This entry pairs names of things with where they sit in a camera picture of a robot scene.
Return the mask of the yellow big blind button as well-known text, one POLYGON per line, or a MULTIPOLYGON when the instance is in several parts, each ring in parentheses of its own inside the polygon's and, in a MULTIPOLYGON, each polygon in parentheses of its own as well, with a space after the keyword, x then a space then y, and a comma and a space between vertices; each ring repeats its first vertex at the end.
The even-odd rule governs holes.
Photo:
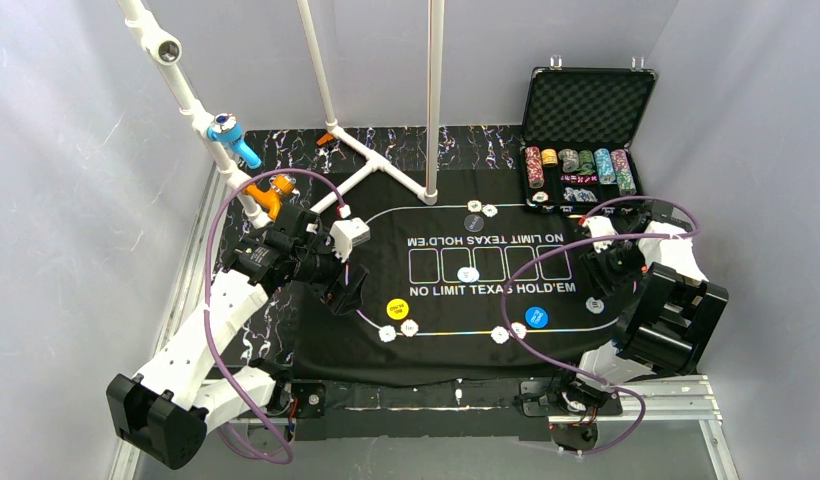
POLYGON ((404 320, 410 313, 409 303, 402 298, 391 299, 386 304, 385 313, 390 320, 404 320))

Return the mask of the blue small blind button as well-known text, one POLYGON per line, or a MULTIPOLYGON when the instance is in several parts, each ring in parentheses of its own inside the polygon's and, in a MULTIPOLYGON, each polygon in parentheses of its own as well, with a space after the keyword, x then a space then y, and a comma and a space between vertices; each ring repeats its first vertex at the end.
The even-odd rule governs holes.
POLYGON ((544 329, 548 326, 550 317, 544 308, 532 306, 525 311, 524 321, 532 329, 544 329))

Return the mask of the light blue chip mat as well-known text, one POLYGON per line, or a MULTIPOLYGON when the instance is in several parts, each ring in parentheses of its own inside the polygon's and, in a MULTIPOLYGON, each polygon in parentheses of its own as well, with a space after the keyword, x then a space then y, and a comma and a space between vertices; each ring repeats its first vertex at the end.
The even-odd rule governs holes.
POLYGON ((476 283, 480 280, 480 272, 475 267, 460 267, 457 271, 457 279, 465 284, 476 283))

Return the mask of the clear dealer button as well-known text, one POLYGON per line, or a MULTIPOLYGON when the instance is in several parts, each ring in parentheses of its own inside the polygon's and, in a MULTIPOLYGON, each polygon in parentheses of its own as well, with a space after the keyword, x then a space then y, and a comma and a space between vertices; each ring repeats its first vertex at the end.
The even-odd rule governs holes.
POLYGON ((465 217, 463 225, 468 232, 481 232, 485 226, 484 216, 477 213, 470 213, 465 217))

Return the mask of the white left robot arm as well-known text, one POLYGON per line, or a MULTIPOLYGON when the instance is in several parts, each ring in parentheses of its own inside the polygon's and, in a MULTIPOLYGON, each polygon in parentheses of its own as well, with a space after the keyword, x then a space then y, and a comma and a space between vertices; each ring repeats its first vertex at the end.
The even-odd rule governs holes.
POLYGON ((204 380, 244 323, 279 289, 307 286, 334 315, 362 304, 368 275, 350 267, 354 247, 368 241, 361 218, 325 228, 318 214, 295 205, 275 221, 245 234, 222 257, 210 297, 198 306, 161 351, 134 375, 116 375, 106 397, 117 435, 172 470, 185 466, 209 433, 252 407, 270 403, 272 375, 246 366, 231 380, 204 380))

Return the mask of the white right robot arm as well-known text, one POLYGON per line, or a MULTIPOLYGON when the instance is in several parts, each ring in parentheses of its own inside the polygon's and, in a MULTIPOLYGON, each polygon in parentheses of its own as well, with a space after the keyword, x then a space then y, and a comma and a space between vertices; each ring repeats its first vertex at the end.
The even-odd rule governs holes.
POLYGON ((629 298, 610 340, 582 355, 579 380, 607 391, 641 377, 694 372, 729 294, 698 267, 687 226, 650 220, 635 228, 638 239, 616 240, 605 217, 583 224, 596 240, 581 259, 598 299, 629 298))

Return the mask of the pink poker chip stack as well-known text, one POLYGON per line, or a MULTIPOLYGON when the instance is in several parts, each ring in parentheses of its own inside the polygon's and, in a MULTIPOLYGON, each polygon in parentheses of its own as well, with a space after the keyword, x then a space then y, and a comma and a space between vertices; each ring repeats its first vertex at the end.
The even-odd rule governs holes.
POLYGON ((610 155, 620 194, 622 196, 636 195, 636 182, 628 161, 627 153, 623 149, 616 149, 611 151, 610 155))

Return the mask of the light blue chip stack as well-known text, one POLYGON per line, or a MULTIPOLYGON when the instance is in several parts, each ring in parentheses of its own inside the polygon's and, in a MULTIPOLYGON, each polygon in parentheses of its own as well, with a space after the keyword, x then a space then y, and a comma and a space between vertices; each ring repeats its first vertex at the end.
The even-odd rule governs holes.
POLYGON ((603 185, 616 183, 616 173, 610 151, 599 148, 593 153, 598 180, 603 185))

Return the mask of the green poker chip stack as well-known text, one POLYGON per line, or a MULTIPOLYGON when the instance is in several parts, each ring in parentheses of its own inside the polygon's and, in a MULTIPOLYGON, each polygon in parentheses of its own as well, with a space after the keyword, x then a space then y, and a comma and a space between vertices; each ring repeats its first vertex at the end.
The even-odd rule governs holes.
POLYGON ((579 175, 594 175, 596 173, 596 163, 593 152, 587 149, 578 152, 579 175))

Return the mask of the black poker table mat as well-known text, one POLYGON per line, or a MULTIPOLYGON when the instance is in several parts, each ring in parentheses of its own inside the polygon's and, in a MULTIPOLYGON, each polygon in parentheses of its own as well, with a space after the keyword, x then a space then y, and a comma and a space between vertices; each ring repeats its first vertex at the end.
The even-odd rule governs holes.
POLYGON ((354 216, 371 231, 350 259, 369 270, 362 306, 335 316, 321 301, 303 298, 293 355, 297 377, 417 386, 543 375, 553 360, 576 362, 610 339, 629 296, 603 300, 598 315, 586 309, 594 294, 581 254, 558 252, 579 238, 575 220, 527 210, 512 170, 450 171, 439 179, 444 189, 433 206, 384 174, 346 194, 354 216), (477 213, 485 220, 478 233, 463 225, 470 200, 498 208, 492 218, 477 213), (480 280, 461 283, 457 271, 464 266, 478 269, 480 280), (409 303, 406 319, 387 317, 394 298, 409 303), (532 306, 548 312, 546 328, 525 324, 532 306), (407 319, 419 325, 412 338, 400 332, 407 319), (513 322, 526 326, 523 340, 511 336, 513 322), (393 342, 379 340, 385 325, 397 331, 393 342), (505 344, 491 339, 496 326, 508 329, 505 344))

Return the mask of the black poker chip case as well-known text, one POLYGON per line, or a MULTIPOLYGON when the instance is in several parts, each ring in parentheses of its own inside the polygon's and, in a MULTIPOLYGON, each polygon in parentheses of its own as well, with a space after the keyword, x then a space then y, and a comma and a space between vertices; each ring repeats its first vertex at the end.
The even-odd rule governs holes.
POLYGON ((582 68, 560 64, 532 70, 521 124, 523 146, 518 157, 527 209, 544 214, 579 215, 599 207, 606 215, 625 215, 631 203, 623 202, 617 184, 603 185, 594 175, 564 173, 558 162, 543 167, 544 186, 528 185, 524 150, 529 146, 610 152, 623 149, 636 182, 644 192, 631 146, 658 75, 642 68, 582 68))

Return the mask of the grey poker chip stack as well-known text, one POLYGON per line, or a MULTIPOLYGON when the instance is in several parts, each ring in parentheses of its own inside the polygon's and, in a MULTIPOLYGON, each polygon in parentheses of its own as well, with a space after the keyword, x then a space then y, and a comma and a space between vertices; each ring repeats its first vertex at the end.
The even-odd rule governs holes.
POLYGON ((579 169, 579 154, 573 149, 562 149, 558 151, 558 159, 564 173, 573 173, 579 169))

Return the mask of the red poker chip stack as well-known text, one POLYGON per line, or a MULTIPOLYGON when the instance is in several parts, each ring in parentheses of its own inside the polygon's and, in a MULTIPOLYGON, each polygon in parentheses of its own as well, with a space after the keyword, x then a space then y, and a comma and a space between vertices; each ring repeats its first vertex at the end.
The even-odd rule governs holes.
POLYGON ((541 151, 536 146, 529 146, 524 154, 528 185, 532 189, 541 189, 545 182, 541 151))

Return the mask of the blue plastic faucet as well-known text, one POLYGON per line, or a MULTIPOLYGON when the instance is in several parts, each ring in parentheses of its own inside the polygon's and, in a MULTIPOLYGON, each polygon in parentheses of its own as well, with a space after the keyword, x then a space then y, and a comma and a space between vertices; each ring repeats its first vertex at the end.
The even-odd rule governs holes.
POLYGON ((245 131, 232 113, 215 115, 206 130, 206 135, 209 140, 222 144, 239 156, 249 169, 262 166, 261 158, 245 142, 245 131))

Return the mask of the aluminium frame rail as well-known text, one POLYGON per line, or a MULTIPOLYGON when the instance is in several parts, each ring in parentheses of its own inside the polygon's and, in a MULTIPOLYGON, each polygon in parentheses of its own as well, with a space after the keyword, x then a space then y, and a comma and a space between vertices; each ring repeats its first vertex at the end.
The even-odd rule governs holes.
MULTIPOLYGON (((178 286, 171 300, 159 342, 173 337, 187 319, 190 308, 203 299, 205 247, 215 244, 220 234, 211 233, 212 207, 223 201, 221 180, 211 178, 193 228, 178 286)), ((329 408, 325 419, 309 419, 304 432, 307 441, 380 438, 409 439, 504 438, 523 447, 539 447, 560 426, 573 422, 562 415, 526 418, 518 408, 499 402, 492 404, 484 395, 502 395, 508 380, 478 380, 389 389, 383 386, 354 386, 334 383, 340 393, 373 396, 372 407, 329 408)), ((644 399, 646 422, 697 423, 703 435, 713 475, 717 479, 738 478, 737 469, 724 435, 722 415, 707 376, 692 374, 662 380, 638 381, 630 389, 644 399)))

